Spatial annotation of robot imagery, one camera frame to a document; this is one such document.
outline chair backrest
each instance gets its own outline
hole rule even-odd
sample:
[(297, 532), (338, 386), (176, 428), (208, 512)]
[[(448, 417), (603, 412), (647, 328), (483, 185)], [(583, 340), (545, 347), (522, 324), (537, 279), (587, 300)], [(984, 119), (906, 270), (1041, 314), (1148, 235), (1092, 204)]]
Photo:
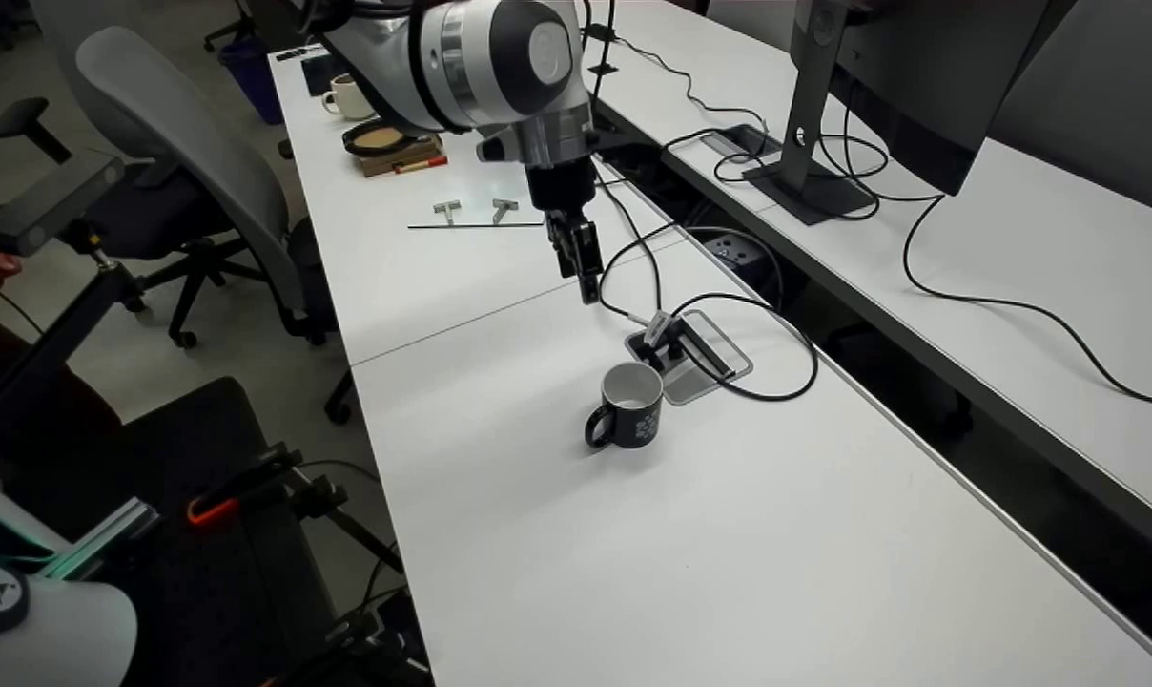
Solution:
[(268, 161), (204, 109), (204, 97), (162, 54), (127, 29), (94, 30), (77, 49), (77, 69), (226, 205), (263, 264), (284, 324), (308, 320), (301, 270), (284, 252), (284, 199)]
[(1152, 0), (1074, 0), (995, 133), (1152, 204)]
[(706, 16), (776, 49), (793, 48), (795, 0), (710, 0)]
[(77, 49), (89, 36), (101, 29), (138, 29), (134, 0), (30, 0), (30, 11), (40, 25), (40, 36), (52, 48), (66, 83), (89, 124), (127, 158), (162, 158), (143, 127), (97, 100), (77, 74)]

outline monitor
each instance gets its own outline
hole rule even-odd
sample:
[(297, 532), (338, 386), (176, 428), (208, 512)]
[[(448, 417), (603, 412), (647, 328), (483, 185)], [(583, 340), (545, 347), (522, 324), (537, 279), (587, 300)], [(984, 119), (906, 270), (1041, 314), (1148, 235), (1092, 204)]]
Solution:
[(795, 0), (781, 161), (747, 174), (806, 226), (874, 199), (812, 161), (840, 97), (890, 153), (957, 194), (1004, 97), (1074, 0)]

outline desk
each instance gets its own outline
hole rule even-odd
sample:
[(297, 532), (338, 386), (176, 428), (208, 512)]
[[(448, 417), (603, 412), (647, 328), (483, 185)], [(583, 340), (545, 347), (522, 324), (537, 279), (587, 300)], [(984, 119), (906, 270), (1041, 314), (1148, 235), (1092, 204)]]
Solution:
[[(710, 102), (756, 109), (781, 137), (795, 69), (785, 54), (661, 0), (616, 7), (616, 36), (695, 74)], [(684, 100), (684, 82), (615, 49), (603, 102), (651, 141), (710, 119)], [(867, 320), (932, 363), (944, 382), (1000, 417), (1066, 476), (1152, 539), (1152, 405), (1113, 392), (1041, 316), (935, 302), (900, 275), (900, 240), (918, 205), (884, 205), (876, 221), (795, 226), (747, 185), (717, 185), (710, 144), (677, 144), (676, 174), (737, 221), (774, 240), (793, 264)], [(876, 191), (926, 194), (900, 166)], [(1152, 392), (1152, 209), (989, 141), (966, 191), (914, 240), (914, 275), (940, 289), (1023, 300), (1066, 316), (1107, 368)]]
[[(441, 226), (437, 204), (462, 204), (456, 221), (493, 221), (493, 199), (522, 205), (508, 221), (540, 221), (520, 166), (481, 166), (470, 133), (441, 137), (446, 169), (366, 180), (344, 149), (347, 124), (308, 100), (301, 63), (319, 49), (284, 54), (294, 57), (272, 57), (272, 77), (350, 368), (563, 287), (540, 226), (409, 231)], [(639, 231), (661, 226), (645, 194), (623, 188), (616, 199), (639, 218)], [(600, 226), (605, 259), (634, 240), (603, 194), (583, 213)]]
[[(661, 266), (670, 302), (737, 289), (691, 245)], [(645, 264), (611, 300), (645, 314)], [(706, 314), (745, 386), (806, 378), (768, 314)], [(830, 368), (587, 453), (626, 333), (563, 287), (356, 372), (437, 687), (1152, 685), (1120, 619)]]

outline floor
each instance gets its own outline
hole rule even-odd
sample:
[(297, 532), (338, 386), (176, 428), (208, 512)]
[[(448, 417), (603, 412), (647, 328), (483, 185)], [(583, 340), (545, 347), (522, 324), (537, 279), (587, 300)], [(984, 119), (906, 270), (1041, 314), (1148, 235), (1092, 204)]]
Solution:
[[(272, 161), (294, 218), (301, 218), (301, 185), (294, 166), (278, 161), (273, 144), (282, 141), (278, 127), (263, 127), (242, 102), (236, 82), (222, 69), (216, 57), (202, 54), (202, 36), (232, 21), (232, 4), (222, 0), (141, 0), (148, 40), (184, 67), (194, 83), (216, 102), (216, 113), (246, 133), (246, 141)], [(47, 44), (27, 30), (10, 49), (0, 49), (0, 113), (19, 97), (47, 97), (47, 127), (69, 149), (105, 149), (105, 141), (85, 124), (66, 83), (58, 82)], [(48, 174), (48, 161), (27, 141), (0, 141), (0, 204), (13, 199), (39, 176)], [(52, 245), (27, 259), (27, 270), (6, 283), (6, 300), (19, 302), (39, 324), (48, 324), (66, 302), (92, 279), (92, 264), (77, 252)], [(308, 347), (282, 333), (268, 287), (232, 283), (226, 289), (204, 287), (190, 328), (198, 333), (198, 352), (179, 352), (169, 335), (169, 314), (176, 287), (151, 289), (143, 300), (148, 316), (114, 310), (77, 352), (72, 372), (92, 382), (116, 417), (134, 422), (208, 378), (236, 378), (268, 439), (297, 447), (306, 457), (347, 457), (375, 470), (368, 439), (359, 423), (331, 428), (319, 412), (328, 391), (344, 373), (338, 344)], [(34, 335), (2, 302), (0, 320), (10, 333)], [(331, 470), (331, 476), (350, 494), (350, 517), (389, 539), (389, 517), (382, 490), (356, 476), (350, 470)], [(368, 558), (350, 546), (335, 527), (308, 525), (308, 543), (317, 564), (328, 581), (335, 613), (350, 607), (366, 591)]]

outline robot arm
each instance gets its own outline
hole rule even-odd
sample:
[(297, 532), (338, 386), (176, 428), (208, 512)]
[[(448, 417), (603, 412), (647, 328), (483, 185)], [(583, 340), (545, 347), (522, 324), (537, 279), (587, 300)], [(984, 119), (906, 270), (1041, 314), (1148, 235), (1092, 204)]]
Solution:
[(526, 166), (562, 275), (600, 300), (591, 109), (570, 0), (297, 0), (382, 119), (411, 133), (483, 132)]

